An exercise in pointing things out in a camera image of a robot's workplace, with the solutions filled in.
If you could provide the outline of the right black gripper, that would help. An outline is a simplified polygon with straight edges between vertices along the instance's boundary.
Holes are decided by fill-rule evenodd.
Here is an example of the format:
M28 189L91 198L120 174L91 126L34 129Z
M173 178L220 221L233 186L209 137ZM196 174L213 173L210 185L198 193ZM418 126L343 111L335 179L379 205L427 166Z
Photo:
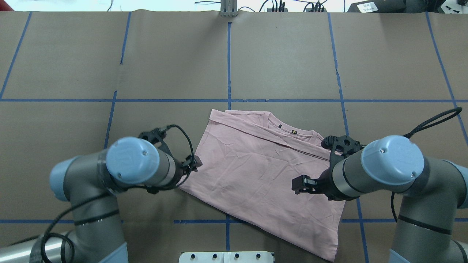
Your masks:
M327 136L321 147L330 150L329 168L319 178L312 179L300 175L291 181L291 190L301 193L324 194L329 201L351 201L359 198L362 192L353 187L344 171L346 159L362 150L362 144L349 136Z

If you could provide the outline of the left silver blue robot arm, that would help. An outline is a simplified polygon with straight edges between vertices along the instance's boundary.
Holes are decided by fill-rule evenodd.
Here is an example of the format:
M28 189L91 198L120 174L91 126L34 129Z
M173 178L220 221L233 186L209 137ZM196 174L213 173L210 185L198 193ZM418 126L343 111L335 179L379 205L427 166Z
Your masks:
M100 152L56 164L49 176L54 196L70 203L41 235L1 249L2 263L127 263L127 241L116 196L180 187L202 165L194 154L177 160L164 142L178 125L124 137Z

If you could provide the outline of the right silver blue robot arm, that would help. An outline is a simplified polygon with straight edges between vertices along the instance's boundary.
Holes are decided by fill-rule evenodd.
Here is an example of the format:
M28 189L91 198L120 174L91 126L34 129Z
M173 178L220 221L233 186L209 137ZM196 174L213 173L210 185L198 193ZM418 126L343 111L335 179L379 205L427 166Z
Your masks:
M324 194L351 201L378 190L402 195L388 261L466 263L467 243L452 238L456 210L467 208L467 168L423 155L408 138L387 136L361 145L348 136L329 136L329 168L319 178L300 175L296 193Z

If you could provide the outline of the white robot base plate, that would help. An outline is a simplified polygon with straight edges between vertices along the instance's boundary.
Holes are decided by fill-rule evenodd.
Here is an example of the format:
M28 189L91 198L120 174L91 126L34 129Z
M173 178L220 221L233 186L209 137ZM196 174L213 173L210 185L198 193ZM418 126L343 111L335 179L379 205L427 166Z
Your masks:
M275 263L274 252L268 251L209 251L184 252L179 263Z

